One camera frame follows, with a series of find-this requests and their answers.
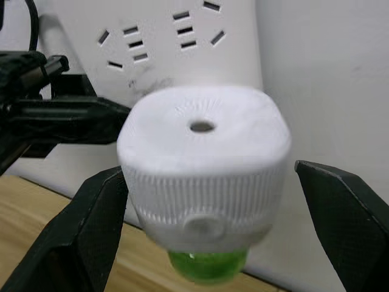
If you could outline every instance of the wooden table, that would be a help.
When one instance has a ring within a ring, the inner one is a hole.
[[[47,222],[68,203],[69,199],[24,179],[15,176],[0,178],[0,287]],[[214,287],[187,282],[173,271],[162,248],[128,224],[123,226],[105,291],[281,292],[245,274]]]

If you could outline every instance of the cap hole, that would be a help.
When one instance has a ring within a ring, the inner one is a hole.
[[[215,129],[215,125],[206,120],[197,120],[190,124],[190,129],[195,133],[209,133]]]

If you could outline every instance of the green liquid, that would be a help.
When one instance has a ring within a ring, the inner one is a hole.
[[[186,254],[169,252],[169,258],[175,270],[187,280],[213,285],[231,280],[246,262],[247,251],[226,254]]]

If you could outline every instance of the wall socket panel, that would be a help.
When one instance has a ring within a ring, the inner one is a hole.
[[[262,88],[255,0],[53,0],[98,95],[126,106],[166,87]]]

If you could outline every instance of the black cable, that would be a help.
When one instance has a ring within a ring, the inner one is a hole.
[[[4,20],[4,1],[0,0],[0,30],[2,29],[2,23]]]
[[[38,35],[39,35],[39,16],[33,0],[25,0],[27,7],[30,12],[31,20],[31,35],[30,35],[30,46],[29,50],[36,50],[38,46]]]

